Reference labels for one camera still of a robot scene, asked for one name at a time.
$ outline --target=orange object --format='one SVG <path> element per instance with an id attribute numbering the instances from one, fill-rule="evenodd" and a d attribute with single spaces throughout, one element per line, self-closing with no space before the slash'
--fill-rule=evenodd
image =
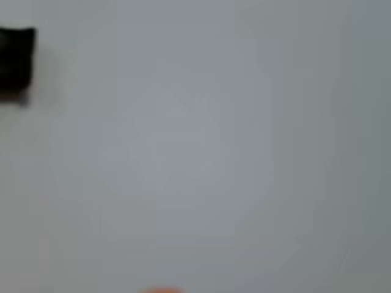
<path id="1" fill-rule="evenodd" d="M 183 293 L 183 292 L 176 288 L 152 288 L 144 291 L 143 293 Z"/>

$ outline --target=black object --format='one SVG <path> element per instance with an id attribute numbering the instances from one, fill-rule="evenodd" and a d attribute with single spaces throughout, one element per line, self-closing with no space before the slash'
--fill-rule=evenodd
<path id="1" fill-rule="evenodd" d="M 25 103 L 32 81 L 37 31 L 0 28 L 0 101 Z"/>

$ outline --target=gray wall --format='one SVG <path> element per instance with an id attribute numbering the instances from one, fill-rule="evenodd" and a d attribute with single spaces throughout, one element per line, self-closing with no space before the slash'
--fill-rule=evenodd
<path id="1" fill-rule="evenodd" d="M 2 0 L 1 292 L 391 292 L 390 5 Z"/>

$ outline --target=white wall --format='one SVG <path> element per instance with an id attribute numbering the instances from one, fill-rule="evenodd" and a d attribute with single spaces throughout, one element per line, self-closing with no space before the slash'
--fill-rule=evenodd
<path id="1" fill-rule="evenodd" d="M 2 0 L 1 292 L 391 292 L 389 9 Z"/>

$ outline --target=blurry object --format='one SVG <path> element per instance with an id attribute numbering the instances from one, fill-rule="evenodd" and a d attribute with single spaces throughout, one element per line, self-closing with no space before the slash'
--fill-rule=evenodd
<path id="1" fill-rule="evenodd" d="M 26 104 L 37 31 L 0 28 L 0 102 Z"/>

